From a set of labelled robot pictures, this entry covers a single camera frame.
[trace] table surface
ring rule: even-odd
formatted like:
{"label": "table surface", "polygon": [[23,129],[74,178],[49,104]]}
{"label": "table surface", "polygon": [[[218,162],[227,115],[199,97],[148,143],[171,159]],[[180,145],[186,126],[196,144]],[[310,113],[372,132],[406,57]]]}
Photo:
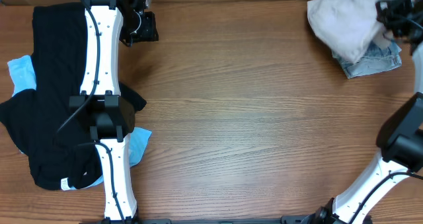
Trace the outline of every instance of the table surface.
{"label": "table surface", "polygon": [[[147,101],[153,131],[131,169],[142,218],[277,218],[313,213],[377,151],[382,123],[412,96],[403,66],[348,80],[311,32],[304,1],[155,4],[160,42],[120,47],[120,80]],[[31,54],[32,7],[0,7],[0,102],[7,62]],[[104,188],[37,187],[0,126],[0,223],[102,219]],[[422,183],[407,179],[371,211],[375,223],[421,223]]]}

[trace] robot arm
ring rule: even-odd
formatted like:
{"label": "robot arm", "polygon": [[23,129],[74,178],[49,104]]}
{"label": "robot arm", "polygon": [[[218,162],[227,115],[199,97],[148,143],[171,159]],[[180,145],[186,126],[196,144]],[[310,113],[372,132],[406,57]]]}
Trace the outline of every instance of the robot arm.
{"label": "robot arm", "polygon": [[[414,92],[423,92],[423,46],[419,46],[413,53],[415,80]],[[332,212],[339,216],[339,220],[349,223],[354,216],[359,205],[364,198],[371,192],[373,187],[379,184],[385,177],[394,172],[407,172],[406,166],[400,165],[394,161],[385,162],[381,151],[378,151],[370,162],[369,166],[361,173],[356,181],[342,194],[338,195],[332,206]],[[353,224],[363,223],[364,218],[369,211],[400,181],[408,178],[406,175],[398,175],[383,183],[383,185],[373,193],[366,202],[364,208],[356,215]]]}
{"label": "robot arm", "polygon": [[128,154],[135,112],[133,106],[120,96],[118,47],[119,41],[131,46],[136,42],[158,40],[154,14],[144,11],[149,8],[151,0],[82,1],[87,7],[87,64],[81,93],[70,98],[69,106],[72,111],[81,110],[75,115],[79,123],[90,133],[92,140],[102,144],[96,145],[106,194],[101,223],[139,223]]}

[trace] light blue cloth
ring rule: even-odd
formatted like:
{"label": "light blue cloth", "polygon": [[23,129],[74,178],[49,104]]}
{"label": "light blue cloth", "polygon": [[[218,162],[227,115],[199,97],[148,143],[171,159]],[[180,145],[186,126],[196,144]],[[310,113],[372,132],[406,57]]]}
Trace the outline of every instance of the light blue cloth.
{"label": "light blue cloth", "polygon": [[7,63],[7,65],[9,66],[11,79],[15,84],[12,96],[15,96],[17,93],[25,89],[37,88],[35,72],[30,56],[23,56],[19,59],[11,60]]}
{"label": "light blue cloth", "polygon": [[355,64],[346,61],[334,51],[332,51],[332,57],[338,60],[347,78],[351,79],[358,76],[390,71],[400,67],[402,64],[399,56],[400,51],[401,48],[395,42],[392,42],[384,50],[372,42],[364,56]]}
{"label": "light blue cloth", "polygon": [[[23,56],[19,59],[14,59],[9,61],[7,65],[9,66],[9,72],[11,74],[13,84],[15,84],[15,89],[12,96],[15,96],[25,89],[36,89],[37,86],[35,80],[35,71],[34,67],[32,66],[32,60],[30,56]],[[135,128],[131,133],[129,146],[129,160],[131,167],[137,165],[141,161],[151,134],[151,131],[142,128]],[[103,182],[103,180],[103,176],[101,176],[97,181],[86,188],[99,185]]]}

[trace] clothing label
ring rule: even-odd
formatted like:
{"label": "clothing label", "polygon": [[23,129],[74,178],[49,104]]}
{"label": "clothing label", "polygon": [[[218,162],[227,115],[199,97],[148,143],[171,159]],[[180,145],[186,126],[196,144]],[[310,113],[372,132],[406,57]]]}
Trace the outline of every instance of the clothing label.
{"label": "clothing label", "polygon": [[70,190],[71,188],[69,187],[69,185],[67,184],[67,178],[62,178],[61,182],[60,182],[60,186],[62,190]]}

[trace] black cable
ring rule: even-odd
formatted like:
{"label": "black cable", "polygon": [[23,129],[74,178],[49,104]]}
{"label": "black cable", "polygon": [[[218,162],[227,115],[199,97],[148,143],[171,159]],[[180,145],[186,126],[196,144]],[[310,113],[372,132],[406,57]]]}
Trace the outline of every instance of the black cable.
{"label": "black cable", "polygon": [[123,43],[123,45],[125,45],[126,47],[131,47],[132,46],[132,35],[130,34],[130,38],[131,38],[131,42],[128,44],[126,43],[126,41],[121,40],[121,43]]}
{"label": "black cable", "polygon": [[88,98],[84,101],[84,103],[82,103],[82,105],[76,109],[76,111],[74,111],[74,113],[72,113],[72,115],[70,115],[70,117],[68,117],[66,119],[66,121],[64,121],[64,123],[59,127],[59,129],[57,130],[56,134],[55,134],[55,139],[56,140],[56,136],[58,135],[58,133],[74,118],[76,117],[76,115],[78,115],[78,113],[80,113],[82,111],[82,109],[84,109],[88,103],[91,101],[91,99],[94,96],[95,90],[97,88],[97,84],[98,84],[98,72],[99,72],[99,68],[100,68],[100,32],[98,30],[98,26],[97,26],[97,21],[94,18],[93,13],[91,12],[90,7],[84,2],[84,0],[80,0],[81,3],[84,5],[85,9],[87,10],[88,14],[90,14],[91,20],[93,20],[94,23],[94,28],[95,28],[95,36],[97,38],[97,59],[96,59],[96,65],[95,65],[95,76],[94,76],[94,81],[93,81],[93,89],[91,90],[90,95],[88,96]]}
{"label": "black cable", "polygon": [[82,143],[82,144],[78,144],[77,147],[83,147],[88,145],[100,145],[101,147],[106,149],[108,160],[110,161],[110,179],[112,183],[112,195],[113,195],[114,201],[116,202],[116,207],[118,208],[120,219],[122,220],[122,223],[125,224],[125,217],[118,201],[118,193],[116,193],[116,190],[114,189],[113,160],[112,160],[112,154],[111,154],[112,150],[110,150],[105,144],[101,142]]}
{"label": "black cable", "polygon": [[404,16],[401,16],[401,15],[394,15],[394,16],[399,17],[399,18],[404,19],[404,20],[407,20],[408,22],[411,22],[412,24],[416,25],[418,28],[423,30],[423,26],[418,24],[415,20],[409,19],[408,17],[404,17]]}
{"label": "black cable", "polygon": [[361,210],[363,209],[363,207],[365,206],[365,203],[370,199],[370,197],[376,192],[376,190],[378,188],[380,188],[386,181],[388,181],[389,179],[392,179],[394,176],[396,175],[407,175],[413,178],[418,178],[420,180],[423,180],[423,176],[417,175],[417,174],[413,174],[411,172],[394,172],[392,174],[389,174],[388,176],[386,176],[381,182],[379,182],[371,191],[370,193],[364,198],[363,202],[358,206],[357,211],[355,212],[355,214],[352,216],[350,222],[348,224],[352,224],[354,222],[354,220],[357,218],[359,212],[361,212]]}

